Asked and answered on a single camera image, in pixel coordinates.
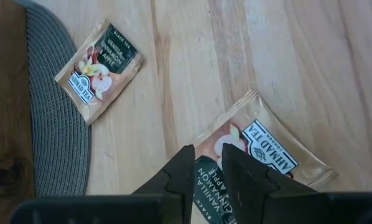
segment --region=green label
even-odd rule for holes
[[[137,53],[134,46],[111,24],[95,47],[99,49],[99,63],[117,74],[124,71]]]
[[[211,158],[202,156],[195,163],[193,201],[211,224],[236,223],[222,170]]]

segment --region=wood grain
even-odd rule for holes
[[[33,196],[26,14],[0,0],[0,223]]]
[[[324,190],[372,190],[372,0],[37,2],[77,46],[107,14],[146,58],[93,124],[89,194],[136,189],[250,88],[340,174]]]

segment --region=black plastic object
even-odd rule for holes
[[[238,224],[372,223],[372,193],[318,193],[230,144],[222,156]]]
[[[132,195],[37,199],[23,203],[11,223],[189,224],[194,186],[194,147],[185,146]]]

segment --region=ahmad tea packet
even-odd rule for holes
[[[91,124],[135,77],[141,64],[142,55],[105,19],[55,81]]]
[[[209,223],[235,223],[222,173],[222,145],[236,146],[263,164],[317,189],[336,172],[317,159],[271,113],[255,91],[249,91],[195,144],[196,207]],[[193,213],[193,222],[203,218]]]

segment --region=woven placemat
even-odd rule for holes
[[[17,2],[27,10],[36,197],[83,195],[88,178],[90,129],[53,80],[76,48],[51,12],[34,2]]]

